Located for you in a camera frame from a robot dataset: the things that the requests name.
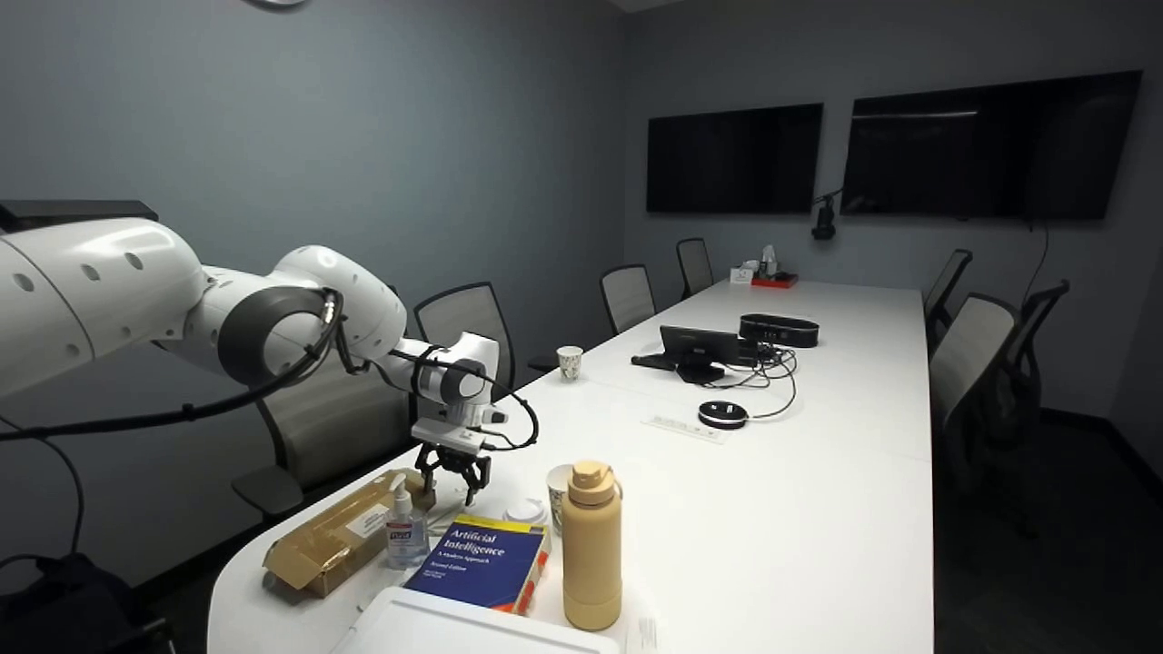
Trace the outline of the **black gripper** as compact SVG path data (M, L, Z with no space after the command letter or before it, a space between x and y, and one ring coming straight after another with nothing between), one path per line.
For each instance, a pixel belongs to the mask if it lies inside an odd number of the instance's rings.
M438 493L438 472L441 470L461 472L465 506L474 506L478 493L490 484L490 458L465 455L465 449L453 449L453 448L438 448L438 442L423 442L419 448L416 470L423 472L423 489L424 493Z

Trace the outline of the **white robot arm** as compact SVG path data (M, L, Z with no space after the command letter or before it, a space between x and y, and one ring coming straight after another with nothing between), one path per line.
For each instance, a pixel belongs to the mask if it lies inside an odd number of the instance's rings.
M465 498L490 478L485 423L498 345L461 335L451 349L408 335L408 304L360 262L307 242L266 275L223 268L149 218L96 218L0 241L0 392L15 395L126 345L161 345L250 392L307 383L327 352L375 367L445 407L419 417L419 470L458 472Z

